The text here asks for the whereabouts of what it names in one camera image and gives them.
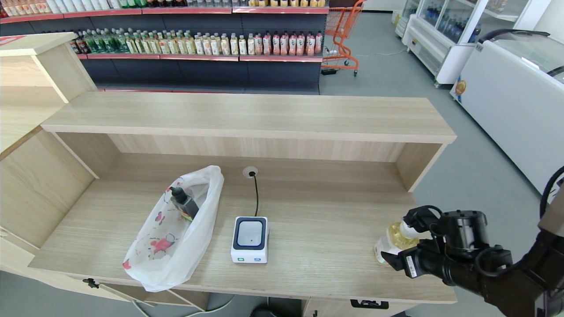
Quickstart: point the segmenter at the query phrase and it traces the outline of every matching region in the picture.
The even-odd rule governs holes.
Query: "orange shopping cart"
[[[366,0],[358,0],[351,6],[331,7],[329,9],[325,35],[333,38],[333,46],[330,50],[324,52],[321,67],[354,69],[354,76],[356,77],[359,68],[358,59],[353,57],[353,51],[343,43],[345,39],[350,37],[356,20],[360,12],[362,12],[364,1]],[[343,65],[339,65],[339,61],[341,60],[345,60]],[[349,66],[351,61],[354,63],[354,66]]]

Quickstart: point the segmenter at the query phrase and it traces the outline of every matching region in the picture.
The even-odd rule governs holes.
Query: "yellow oil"
[[[390,232],[390,240],[396,248],[400,250],[407,250],[413,248],[419,243],[419,239],[408,239],[404,237],[399,231],[399,222],[393,223],[388,230]]]

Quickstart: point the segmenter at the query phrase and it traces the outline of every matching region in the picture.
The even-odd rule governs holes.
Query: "white plastic bag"
[[[189,280],[212,239],[223,175],[208,166],[180,176],[174,187],[192,196],[199,211],[192,222],[180,216],[167,189],[127,251],[124,269],[149,292],[160,292]]]

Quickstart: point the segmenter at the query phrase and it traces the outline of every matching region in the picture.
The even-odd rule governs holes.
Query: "barcode label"
[[[415,271],[415,265],[413,265],[413,259],[411,256],[406,257],[407,267],[409,267],[409,274],[412,278],[417,277],[417,271]]]

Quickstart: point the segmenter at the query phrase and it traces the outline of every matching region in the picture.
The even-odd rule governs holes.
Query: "checkout counter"
[[[301,299],[304,317],[456,302],[439,279],[406,278],[373,250],[417,206],[412,191],[456,138],[427,99],[100,92],[71,38],[0,46],[3,270],[200,310],[210,292]],[[225,177],[211,243],[189,281],[146,292],[123,258],[170,181],[208,165]],[[235,218],[254,213],[249,165],[260,171],[259,212],[270,224],[266,265],[230,257]],[[389,309],[353,308],[351,299]]]

